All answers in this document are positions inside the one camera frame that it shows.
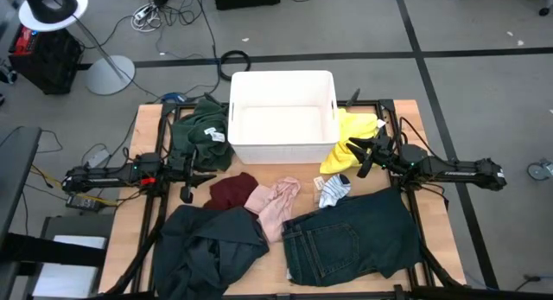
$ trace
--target jeans back pocket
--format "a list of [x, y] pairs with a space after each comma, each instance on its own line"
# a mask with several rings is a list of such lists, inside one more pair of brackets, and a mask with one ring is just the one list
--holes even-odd
[[346, 223], [310, 230], [307, 235], [322, 278], [359, 259], [359, 237]]

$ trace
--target dark denim jeans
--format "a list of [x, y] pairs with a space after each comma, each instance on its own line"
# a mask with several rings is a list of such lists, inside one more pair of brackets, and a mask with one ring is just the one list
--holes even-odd
[[284, 222], [290, 281], [310, 286], [345, 283], [379, 271], [389, 278], [421, 261], [419, 234], [396, 188], [344, 197]]

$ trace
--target yellow wire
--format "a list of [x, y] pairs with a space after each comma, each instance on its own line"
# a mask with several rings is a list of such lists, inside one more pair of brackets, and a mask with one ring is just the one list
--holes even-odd
[[[36, 166], [31, 166], [33, 169], [36, 169], [36, 171], [33, 171], [31, 170], [31, 173], [35, 174], [35, 175], [39, 175], [39, 176], [42, 176], [44, 175], [44, 177], [53, 182], [54, 185], [56, 187], [58, 187], [59, 189], [62, 189], [61, 188], [61, 182], [55, 178], [53, 178], [52, 176], [48, 175], [47, 173], [45, 173], [44, 171], [42, 171], [41, 169], [38, 169]], [[105, 205], [108, 205], [108, 206], [117, 206], [118, 203], [115, 202], [115, 201], [107, 201], [107, 200], [104, 200], [104, 199], [101, 199], [101, 198], [98, 198], [98, 197], [95, 197], [95, 196], [90, 196], [90, 195], [87, 195], [87, 194], [84, 194], [84, 193], [78, 193], [77, 194], [78, 197], [82, 197], [84, 199], [89, 199], [89, 200], [93, 200], [93, 201], [99, 201]]]

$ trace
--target yellow cloth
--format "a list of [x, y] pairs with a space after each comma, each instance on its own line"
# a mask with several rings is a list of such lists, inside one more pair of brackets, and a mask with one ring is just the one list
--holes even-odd
[[340, 120], [340, 141], [336, 144], [327, 160], [321, 164], [322, 174], [335, 174], [360, 164], [346, 143], [350, 137], [370, 138], [378, 133], [378, 118], [368, 113], [348, 113], [346, 109], [338, 110]]

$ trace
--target pink cloth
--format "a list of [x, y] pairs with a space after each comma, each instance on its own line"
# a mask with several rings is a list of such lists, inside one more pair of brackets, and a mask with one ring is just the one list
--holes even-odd
[[258, 185], [244, 207], [259, 216], [259, 224], [270, 243], [281, 240], [283, 222], [292, 218], [292, 205], [300, 191], [295, 178], [279, 179], [272, 187]]

